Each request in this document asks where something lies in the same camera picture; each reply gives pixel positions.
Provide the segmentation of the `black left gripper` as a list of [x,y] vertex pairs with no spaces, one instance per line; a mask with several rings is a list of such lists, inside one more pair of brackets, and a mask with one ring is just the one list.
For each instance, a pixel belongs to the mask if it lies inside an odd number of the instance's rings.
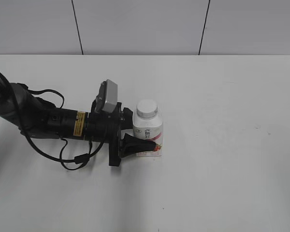
[[109,145],[109,166],[118,167],[121,158],[141,153],[154,151],[157,144],[150,140],[142,140],[125,133],[120,140],[120,131],[133,129],[133,111],[124,108],[121,111],[121,103],[118,102],[112,113],[101,111],[96,113],[94,110],[97,104],[92,103],[91,112],[87,118],[85,130],[85,140],[100,143],[95,151],[90,153],[90,157],[95,156],[103,144]]

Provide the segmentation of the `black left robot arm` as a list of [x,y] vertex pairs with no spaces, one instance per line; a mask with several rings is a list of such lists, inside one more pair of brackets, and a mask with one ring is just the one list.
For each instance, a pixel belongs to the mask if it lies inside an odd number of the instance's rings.
[[41,150],[34,145],[34,139],[65,142],[73,139],[88,141],[90,145],[99,144],[72,159],[43,153],[45,158],[59,162],[63,167],[73,163],[77,169],[83,168],[104,144],[109,145],[109,165],[117,167],[126,156],[158,149],[158,144],[152,140],[122,134],[123,130],[133,127],[132,111],[122,108],[117,100],[117,90],[113,81],[102,82],[90,112],[82,112],[56,107],[41,98],[41,91],[30,90],[22,83],[11,83],[0,73],[0,117],[17,126],[38,153]]

